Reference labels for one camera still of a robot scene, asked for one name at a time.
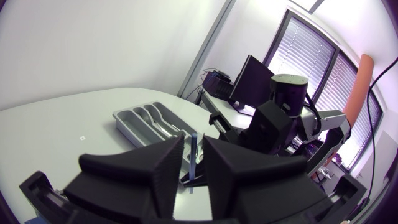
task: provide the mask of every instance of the black monitor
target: black monitor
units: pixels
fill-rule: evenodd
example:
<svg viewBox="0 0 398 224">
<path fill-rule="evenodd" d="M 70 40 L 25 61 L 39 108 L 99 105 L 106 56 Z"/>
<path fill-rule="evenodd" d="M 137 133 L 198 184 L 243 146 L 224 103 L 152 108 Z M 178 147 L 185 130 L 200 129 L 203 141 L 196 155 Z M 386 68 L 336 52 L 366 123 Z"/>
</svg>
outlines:
<svg viewBox="0 0 398 224">
<path fill-rule="evenodd" d="M 239 113 L 253 116 L 254 108 L 269 100 L 273 75 L 265 65 L 248 55 L 230 96 L 231 100 L 235 101 L 233 108 Z"/>
</svg>

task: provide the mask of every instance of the desk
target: desk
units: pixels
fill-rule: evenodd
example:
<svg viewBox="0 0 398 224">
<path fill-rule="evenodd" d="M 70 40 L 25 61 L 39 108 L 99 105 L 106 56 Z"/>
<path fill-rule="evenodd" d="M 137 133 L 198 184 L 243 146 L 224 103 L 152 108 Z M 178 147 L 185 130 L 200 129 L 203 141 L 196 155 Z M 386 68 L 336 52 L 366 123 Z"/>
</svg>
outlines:
<svg viewBox="0 0 398 224">
<path fill-rule="evenodd" d="M 35 171 L 44 172 L 60 190 L 80 173 L 80 155 L 134 149 L 115 128 L 112 112 L 150 101 L 163 103 L 198 132 L 218 137 L 208 124 L 208 111 L 176 96 L 139 88 L 63 96 L 0 111 L 0 190 L 17 219 L 23 223 L 35 217 L 19 189 Z M 195 188 L 191 195 L 187 190 L 178 193 L 174 217 L 211 219 L 207 187 Z"/>
<path fill-rule="evenodd" d="M 201 100 L 210 113 L 221 112 L 232 126 L 238 129 L 249 127 L 252 116 L 238 113 L 227 101 L 210 96 L 206 91 Z"/>
</svg>

